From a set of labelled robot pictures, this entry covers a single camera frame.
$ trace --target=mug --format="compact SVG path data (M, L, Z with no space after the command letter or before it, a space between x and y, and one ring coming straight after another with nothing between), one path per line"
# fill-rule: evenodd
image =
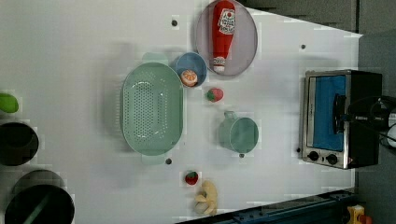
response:
M225 120L219 127L219 141L238 153L248 153L259 140L259 129L253 119L238 118L233 111L224 112Z

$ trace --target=white table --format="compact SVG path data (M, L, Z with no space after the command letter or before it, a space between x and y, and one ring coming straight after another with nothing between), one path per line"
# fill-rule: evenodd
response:
M38 168L65 180L78 224L198 218L192 208L199 185L182 182L189 169L214 181L219 214L353 187L353 170L305 163L295 150L305 71L356 68L360 36L252 9L255 61L238 77L209 72L201 88L185 90L183 134L166 155L173 163L147 166L128 148L118 117L122 81L145 52L173 61L192 51L194 22L208 4L1 1L0 90L21 100L21 111L6 119L30 123L42 143L29 163L1 167L2 207L15 181ZM204 98L212 86L224 89L218 104ZM260 142L244 159L217 144L228 109L259 125Z

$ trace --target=black bowl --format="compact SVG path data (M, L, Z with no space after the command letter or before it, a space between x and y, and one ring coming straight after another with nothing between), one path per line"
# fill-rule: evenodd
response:
M10 122L0 126L0 163L22 165L31 160L38 150L38 136L26 124Z

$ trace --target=white bottle cap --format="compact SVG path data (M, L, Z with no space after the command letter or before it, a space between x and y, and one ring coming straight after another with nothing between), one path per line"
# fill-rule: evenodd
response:
M217 73L223 73L224 72L224 66L214 66L215 72Z

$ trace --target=cup handle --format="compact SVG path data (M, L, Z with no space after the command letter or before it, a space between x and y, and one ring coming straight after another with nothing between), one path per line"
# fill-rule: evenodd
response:
M233 111L226 111L224 112L224 117L226 119L236 119L236 114Z

